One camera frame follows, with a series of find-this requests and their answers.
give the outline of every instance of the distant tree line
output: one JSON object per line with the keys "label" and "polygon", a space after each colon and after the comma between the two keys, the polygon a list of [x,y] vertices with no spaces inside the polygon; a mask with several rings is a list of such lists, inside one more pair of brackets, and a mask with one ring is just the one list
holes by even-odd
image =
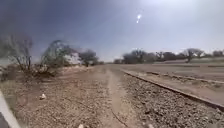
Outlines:
{"label": "distant tree line", "polygon": [[115,59],[115,64],[142,64],[163,62],[170,60],[186,60],[186,63],[190,62],[193,58],[210,58],[210,57],[222,57],[224,56],[223,50],[216,50],[212,53],[205,53],[198,48],[188,48],[183,52],[175,54],[173,52],[146,52],[143,50],[133,50],[130,53],[125,53],[121,59]]}

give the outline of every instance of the sky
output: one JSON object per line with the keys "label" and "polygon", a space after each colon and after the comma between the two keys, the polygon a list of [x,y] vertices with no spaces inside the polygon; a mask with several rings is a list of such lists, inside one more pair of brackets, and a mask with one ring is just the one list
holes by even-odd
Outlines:
{"label": "sky", "polygon": [[0,0],[0,34],[29,35],[36,57],[62,39],[112,61],[134,49],[222,50],[223,14],[223,0]]}

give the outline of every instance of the dirt road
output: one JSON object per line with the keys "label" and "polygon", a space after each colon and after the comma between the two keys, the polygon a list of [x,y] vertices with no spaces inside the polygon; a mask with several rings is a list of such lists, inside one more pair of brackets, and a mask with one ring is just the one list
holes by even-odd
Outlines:
{"label": "dirt road", "polygon": [[135,111],[122,87],[120,79],[107,70],[109,105],[102,117],[103,128],[140,128]]}

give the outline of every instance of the ground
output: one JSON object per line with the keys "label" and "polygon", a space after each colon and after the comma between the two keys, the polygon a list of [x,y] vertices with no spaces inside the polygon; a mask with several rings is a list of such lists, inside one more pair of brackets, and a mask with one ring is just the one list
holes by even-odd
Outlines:
{"label": "ground", "polygon": [[[118,69],[117,65],[69,67],[29,86],[7,81],[0,87],[19,123],[30,128],[224,127],[220,110]],[[40,100],[42,94],[46,99]]]}

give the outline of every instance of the gravel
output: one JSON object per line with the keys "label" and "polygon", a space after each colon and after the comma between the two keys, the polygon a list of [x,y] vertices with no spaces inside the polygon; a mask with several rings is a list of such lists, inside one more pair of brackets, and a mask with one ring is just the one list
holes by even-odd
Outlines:
{"label": "gravel", "polygon": [[224,113],[120,73],[138,116],[155,128],[223,128]]}

